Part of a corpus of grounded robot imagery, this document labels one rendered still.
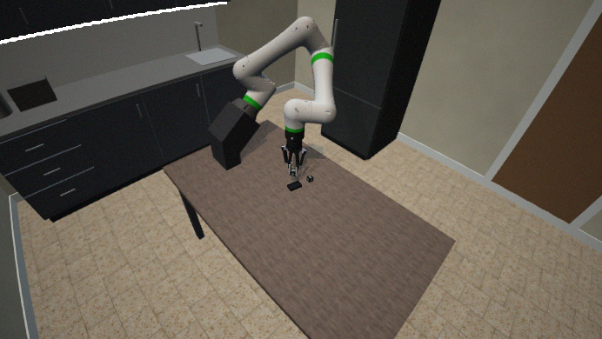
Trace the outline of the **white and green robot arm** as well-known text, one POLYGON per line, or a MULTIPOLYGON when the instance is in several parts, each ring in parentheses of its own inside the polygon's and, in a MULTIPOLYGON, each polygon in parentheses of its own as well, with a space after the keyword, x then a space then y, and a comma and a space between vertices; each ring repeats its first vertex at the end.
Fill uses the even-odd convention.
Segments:
POLYGON ((246 88, 244 100, 232 103, 255 119, 276 91, 275 84, 262 72, 280 57, 303 46, 311 55, 314 79, 314 101, 291 99, 284 106, 285 138, 291 142, 304 139, 306 123, 329 124, 337 110, 333 96, 334 53, 316 22, 300 17, 279 36, 259 50, 238 60, 233 66, 234 77, 246 88))

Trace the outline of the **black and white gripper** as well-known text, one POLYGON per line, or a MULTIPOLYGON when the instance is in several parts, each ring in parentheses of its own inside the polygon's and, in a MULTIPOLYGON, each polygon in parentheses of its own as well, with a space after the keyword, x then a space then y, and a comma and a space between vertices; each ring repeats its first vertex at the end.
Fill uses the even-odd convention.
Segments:
POLYGON ((289 174, 290 174, 290 171, 291 171, 290 166, 291 166, 292 153, 295 154, 295 156, 296 156, 296 175, 297 175, 298 174, 299 165, 302 165, 302 163, 303 163, 302 160, 304 159, 304 155, 307 152, 307 149, 304 149, 303 146, 302 146, 302 140, 299 141, 299 142, 291 142, 291 141, 287 140, 287 144, 283 145, 282 148, 281 148, 281 150, 283 151, 283 154, 284 154, 284 162, 288 163, 289 174), (292 147, 297 147, 297 148, 292 148, 292 147), (289 152, 289 160, 288 160, 286 148, 290 151, 289 152), (299 154, 298 153, 301 150, 302 150, 303 154, 302 154, 301 160, 299 162, 299 154))

